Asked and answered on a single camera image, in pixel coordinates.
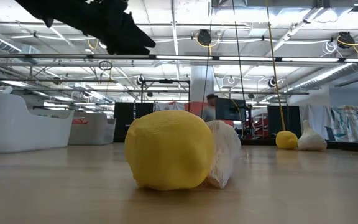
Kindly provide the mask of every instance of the yellow fabric ball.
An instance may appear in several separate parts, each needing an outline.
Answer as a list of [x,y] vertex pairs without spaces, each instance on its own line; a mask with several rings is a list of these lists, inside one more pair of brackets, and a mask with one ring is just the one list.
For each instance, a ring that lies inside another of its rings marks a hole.
[[136,119],[125,138],[126,161],[141,187],[197,187],[211,170],[213,156],[208,126],[183,110],[158,111]]
[[298,137],[291,131],[280,131],[276,136],[276,145],[279,149],[296,149]]

